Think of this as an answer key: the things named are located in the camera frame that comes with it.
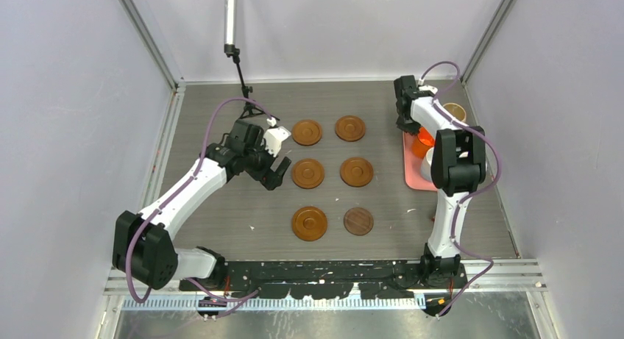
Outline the brown wooden coaster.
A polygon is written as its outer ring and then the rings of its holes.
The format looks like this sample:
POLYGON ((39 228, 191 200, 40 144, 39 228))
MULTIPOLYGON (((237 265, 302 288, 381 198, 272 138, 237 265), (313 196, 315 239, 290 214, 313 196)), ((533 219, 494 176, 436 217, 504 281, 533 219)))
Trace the brown wooden coaster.
POLYGON ((320 239, 326 233, 327 227, 327 216, 318 207, 302 207, 291 218, 293 233, 303 241, 320 239))
POLYGON ((358 116, 346 115, 337 120, 335 133, 341 140, 355 142, 366 134, 366 125, 358 116))
POLYGON ((346 159, 341 164, 339 172, 343 182, 354 188, 368 185, 375 175, 372 164, 362 157, 346 159))
POLYGON ((314 120, 305 119, 295 123, 292 129, 292 138, 301 146, 317 144, 323 136, 321 125, 314 120))
POLYGON ((293 183, 303 189, 313 189, 322 184, 325 179, 323 165, 315 159, 302 159, 291 169, 293 183))

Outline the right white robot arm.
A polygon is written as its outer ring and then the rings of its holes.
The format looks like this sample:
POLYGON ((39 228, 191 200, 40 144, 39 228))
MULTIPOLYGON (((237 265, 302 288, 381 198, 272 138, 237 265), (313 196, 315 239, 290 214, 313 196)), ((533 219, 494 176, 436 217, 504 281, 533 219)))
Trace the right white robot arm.
POLYGON ((479 126, 453 117, 435 97, 436 91, 415 76, 393 81, 397 127, 415 135, 421 129, 434 137, 430 179, 437 189, 431 236, 417 266, 422 283, 438 288, 461 272, 458 244, 472 194, 486 178, 485 143, 479 126))

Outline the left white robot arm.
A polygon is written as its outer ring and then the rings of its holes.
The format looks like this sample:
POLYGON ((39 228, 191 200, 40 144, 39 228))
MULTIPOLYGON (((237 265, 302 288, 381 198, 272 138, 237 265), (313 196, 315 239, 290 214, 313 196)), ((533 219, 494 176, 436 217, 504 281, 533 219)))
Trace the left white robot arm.
POLYGON ((246 173, 267 190, 281 186, 291 160, 283 158, 276 169, 272 165, 291 133, 274 120, 269 123, 264 129, 238 119, 218 143, 205 146, 190 170, 159 199, 137 213, 120 214, 112 266, 153 290, 186 278, 218 290, 226 279, 223 257, 203 246, 177 248, 174 239, 198 207, 234 176, 246 173))

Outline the pink plastic tray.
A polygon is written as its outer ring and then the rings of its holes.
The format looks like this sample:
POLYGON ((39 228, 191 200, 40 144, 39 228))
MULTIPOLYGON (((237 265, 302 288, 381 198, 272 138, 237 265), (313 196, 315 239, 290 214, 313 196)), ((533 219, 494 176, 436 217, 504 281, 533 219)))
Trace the pink plastic tray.
POLYGON ((403 133, 404 176, 407 186, 414 190, 436 191, 431 181, 424 179, 420 173, 422 158, 415 156, 411 150, 414 136, 403 133))

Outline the dark walnut wooden coaster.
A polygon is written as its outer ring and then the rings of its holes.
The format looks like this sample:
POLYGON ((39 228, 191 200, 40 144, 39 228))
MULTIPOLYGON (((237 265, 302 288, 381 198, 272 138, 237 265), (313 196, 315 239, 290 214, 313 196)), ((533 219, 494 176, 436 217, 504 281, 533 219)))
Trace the dark walnut wooden coaster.
POLYGON ((365 208, 354 207, 345 212, 343 217, 344 228, 352 235, 364 236, 372 231, 374 217, 365 208))

